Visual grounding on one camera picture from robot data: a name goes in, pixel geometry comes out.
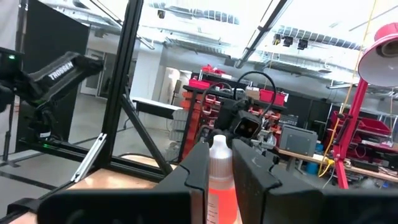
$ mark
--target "yellow cable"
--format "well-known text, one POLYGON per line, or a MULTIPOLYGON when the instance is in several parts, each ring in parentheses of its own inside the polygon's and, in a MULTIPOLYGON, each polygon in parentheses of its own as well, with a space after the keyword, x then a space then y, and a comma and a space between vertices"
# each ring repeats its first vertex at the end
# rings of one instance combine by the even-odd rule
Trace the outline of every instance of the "yellow cable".
MULTIPOLYGON (((275 53, 275 52, 272 53, 272 55, 271 55, 271 60, 269 60, 269 68, 268 68, 269 70, 271 70, 272 61, 273 61, 273 59, 274 59, 274 53, 275 53)), ((266 89, 267 84, 268 84, 268 78, 267 78, 267 80, 266 80, 266 84, 264 85, 264 89, 266 89)))
MULTIPOLYGON (((351 84, 349 85, 349 89, 348 89, 348 92, 347 92, 347 96, 346 96, 346 98, 345 98, 345 101, 344 101, 344 103, 343 103, 343 106, 340 108, 340 113, 342 113, 342 112, 344 111, 344 109, 345 109, 345 107, 346 107, 346 104, 347 104, 347 101, 348 101, 348 98, 349 98, 349 94, 351 93, 351 90, 352 90, 352 88, 353 88, 354 77, 355 77, 355 75, 356 75, 356 71, 357 71, 357 68, 358 68, 359 60, 361 59, 361 56, 362 56, 363 44, 365 43, 366 36, 368 35, 368 32, 369 32, 369 26, 370 26, 371 21, 372 21, 372 18, 373 18, 373 12, 374 12, 374 10, 375 10, 375 8, 376 8, 376 3, 377 3, 377 0, 374 0, 374 2, 373 2, 373 7, 372 7, 371 13, 370 13, 370 15, 369 15, 369 19, 368 19, 368 24, 366 25, 366 30, 365 30, 365 33, 364 33, 364 36, 363 36, 362 44, 361 44, 361 47, 359 48, 358 58, 356 59, 355 68, 354 68, 353 76, 352 76, 352 79, 351 79, 351 84)), ((331 144, 332 144, 332 142, 333 142, 333 139, 335 138, 335 134, 336 134, 336 130, 337 130, 337 126, 338 126, 339 121, 340 121, 340 119, 337 118, 337 122, 336 122, 336 124, 335 124, 335 127, 333 128, 333 132, 332 132, 332 134, 331 134, 331 138, 330 138, 330 140, 329 140, 328 147, 325 149, 325 152, 323 153, 323 159, 322 159, 322 161, 325 160, 326 155, 329 153, 330 146, 331 146, 331 144)), ((318 176, 321 177, 321 176, 322 176, 321 174, 323 174, 323 175, 326 174, 326 172, 327 172, 327 170, 329 169, 329 167, 330 167, 330 166, 328 165, 328 166, 326 167, 326 169, 325 169, 324 171, 322 171, 322 163, 321 163, 321 164, 319 165, 318 176)))

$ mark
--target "white table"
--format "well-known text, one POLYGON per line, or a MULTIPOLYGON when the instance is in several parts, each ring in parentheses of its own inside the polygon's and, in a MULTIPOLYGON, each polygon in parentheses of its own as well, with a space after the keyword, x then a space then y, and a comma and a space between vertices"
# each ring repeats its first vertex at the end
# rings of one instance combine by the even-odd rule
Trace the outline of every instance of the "white table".
MULTIPOLYGON (((139 114, 139 112, 143 112, 167 119, 173 119, 174 111, 182 109, 182 107, 179 106, 169 105, 141 97, 133 97, 131 98, 131 101, 136 105, 137 114, 139 114)), ((124 128, 126 128, 128 121, 129 119, 124 122, 124 128)))

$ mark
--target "wooden table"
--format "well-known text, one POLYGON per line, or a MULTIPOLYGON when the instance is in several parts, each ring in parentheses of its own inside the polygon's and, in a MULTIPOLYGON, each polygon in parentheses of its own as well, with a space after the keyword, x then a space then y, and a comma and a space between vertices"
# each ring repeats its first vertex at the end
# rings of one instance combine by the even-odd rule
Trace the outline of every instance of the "wooden table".
MULTIPOLYGON (((291 158, 301 159, 301 160, 307 161, 307 162, 316 162, 318 164, 320 164, 320 163, 327 164, 327 162, 322 161, 323 156, 318 155, 318 154, 314 154, 312 157, 310 157, 310 156, 304 156, 304 155, 297 154, 297 153, 294 153, 294 152, 286 151, 286 150, 283 150, 283 149, 279 149, 277 147, 275 149, 276 149, 277 152, 279 152, 279 153, 281 153, 283 155, 286 155, 286 156, 290 156, 291 158)), ((293 164, 288 164, 286 169, 288 171, 292 170, 292 166, 293 166, 293 164)), ((374 178, 381 179, 381 180, 388 180, 388 181, 391 181, 391 182, 398 182, 398 177, 394 177, 394 176, 388 175, 388 174, 383 174, 381 172, 373 172, 373 171, 370 171, 370 170, 360 169, 360 168, 353 167, 353 166, 345 167, 345 169, 347 171, 351 171, 351 172, 355 172, 357 174, 362 174, 362 175, 374 177, 374 178)))
MULTIPOLYGON (((123 158, 158 167, 156 161, 148 157, 128 155, 123 156, 123 158)), ((100 169, 69 189, 151 189, 155 185, 155 182, 100 169)), ((27 212, 10 222, 10 224, 36 224, 36 214, 27 212)))

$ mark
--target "gray box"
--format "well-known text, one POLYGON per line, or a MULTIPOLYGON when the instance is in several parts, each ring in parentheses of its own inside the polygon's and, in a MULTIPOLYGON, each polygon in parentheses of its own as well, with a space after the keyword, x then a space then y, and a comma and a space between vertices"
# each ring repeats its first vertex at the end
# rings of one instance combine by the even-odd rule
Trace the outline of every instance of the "gray box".
POLYGON ((312 157, 317 146, 317 140, 318 135, 315 131, 285 124, 282 128, 279 148, 312 157))

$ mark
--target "black panel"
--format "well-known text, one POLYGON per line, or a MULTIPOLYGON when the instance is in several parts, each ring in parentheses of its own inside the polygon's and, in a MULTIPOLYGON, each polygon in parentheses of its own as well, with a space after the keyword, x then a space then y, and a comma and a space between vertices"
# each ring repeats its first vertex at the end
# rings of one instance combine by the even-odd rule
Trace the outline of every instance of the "black panel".
POLYGON ((318 134, 318 140, 323 139, 326 122, 330 111, 330 103, 313 100, 308 117, 307 129, 315 131, 318 134))
MULTIPOLYGON (((29 1, 26 35, 24 39, 24 71, 31 73, 40 70, 67 51, 85 54, 89 28, 62 13, 37 1, 29 1)), ((64 140, 68 140, 75 109, 77 88, 62 99, 54 111, 58 123, 55 130, 64 140)), ((31 114, 32 108, 20 107, 17 138, 24 137, 27 131, 25 114, 31 114)), ((27 148, 18 144, 16 152, 27 148)))
POLYGON ((301 96, 289 95, 289 99, 285 103, 287 108, 283 114, 298 116, 297 127, 304 128, 308 118, 308 109, 311 106, 311 100, 301 96))

